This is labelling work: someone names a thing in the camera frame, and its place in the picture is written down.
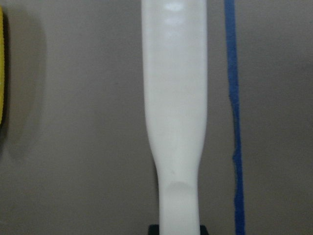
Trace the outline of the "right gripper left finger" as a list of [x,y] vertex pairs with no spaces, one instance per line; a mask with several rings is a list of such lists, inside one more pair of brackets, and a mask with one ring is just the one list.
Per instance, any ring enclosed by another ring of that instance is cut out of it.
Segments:
[[148,235],[160,235],[159,225],[150,225],[148,228]]

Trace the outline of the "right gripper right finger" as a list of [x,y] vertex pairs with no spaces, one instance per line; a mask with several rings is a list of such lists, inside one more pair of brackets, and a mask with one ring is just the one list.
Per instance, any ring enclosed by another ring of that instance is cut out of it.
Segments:
[[200,235],[209,235],[209,232],[205,225],[200,225]]

